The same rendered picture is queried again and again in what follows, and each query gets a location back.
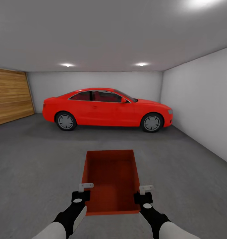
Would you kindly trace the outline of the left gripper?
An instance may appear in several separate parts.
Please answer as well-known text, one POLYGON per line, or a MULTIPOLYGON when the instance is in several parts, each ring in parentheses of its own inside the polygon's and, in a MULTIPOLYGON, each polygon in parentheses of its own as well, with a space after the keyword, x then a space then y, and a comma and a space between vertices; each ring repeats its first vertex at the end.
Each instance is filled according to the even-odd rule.
POLYGON ((82 193, 79 193, 79 191, 73 192, 72 193, 72 201, 77 197, 77 196, 83 196, 85 201, 90 201, 90 190, 84 191, 82 193))

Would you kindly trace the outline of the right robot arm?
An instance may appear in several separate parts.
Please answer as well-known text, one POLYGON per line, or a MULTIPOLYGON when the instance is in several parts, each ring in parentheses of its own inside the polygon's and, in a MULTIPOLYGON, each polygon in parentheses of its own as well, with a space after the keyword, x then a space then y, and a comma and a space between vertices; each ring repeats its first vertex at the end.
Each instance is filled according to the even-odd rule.
POLYGON ((133 194, 135 204, 140 204, 139 218, 154 239, 201 239, 178 227, 168 219, 166 214, 153 209, 152 194, 145 193, 145 191, 154 190, 153 185, 140 186, 139 190, 140 193, 133 194))

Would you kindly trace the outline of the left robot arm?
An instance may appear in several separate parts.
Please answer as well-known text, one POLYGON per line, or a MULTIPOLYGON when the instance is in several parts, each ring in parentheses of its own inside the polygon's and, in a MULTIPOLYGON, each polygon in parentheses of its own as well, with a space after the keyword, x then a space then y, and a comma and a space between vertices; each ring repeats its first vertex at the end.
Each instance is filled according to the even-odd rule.
POLYGON ((87 212, 85 201, 90 201, 90 190, 84 191, 84 189, 93 187, 93 183, 79 184, 79 191, 72 193, 71 206, 60 212, 50 225, 32 239, 68 239, 87 212))

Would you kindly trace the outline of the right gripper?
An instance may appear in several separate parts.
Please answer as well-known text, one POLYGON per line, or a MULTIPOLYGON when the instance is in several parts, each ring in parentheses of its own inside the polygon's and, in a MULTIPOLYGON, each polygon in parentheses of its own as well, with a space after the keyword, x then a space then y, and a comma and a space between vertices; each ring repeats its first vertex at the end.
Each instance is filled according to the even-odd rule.
POLYGON ((140 204, 142 199, 147 199, 150 202, 150 204, 153 203, 151 192, 147 192, 145 193, 145 195, 140 195, 140 193, 136 193, 133 195, 134 195, 135 204, 140 204))

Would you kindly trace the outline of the storage box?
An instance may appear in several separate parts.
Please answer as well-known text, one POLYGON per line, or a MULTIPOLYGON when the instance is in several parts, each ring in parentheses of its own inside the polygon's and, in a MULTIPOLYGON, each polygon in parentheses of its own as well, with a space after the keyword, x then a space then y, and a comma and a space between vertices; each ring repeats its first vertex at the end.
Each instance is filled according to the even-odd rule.
POLYGON ((86 216, 133 214, 141 211, 134 195, 140 193, 133 150, 87 151, 82 184, 93 183, 86 216))

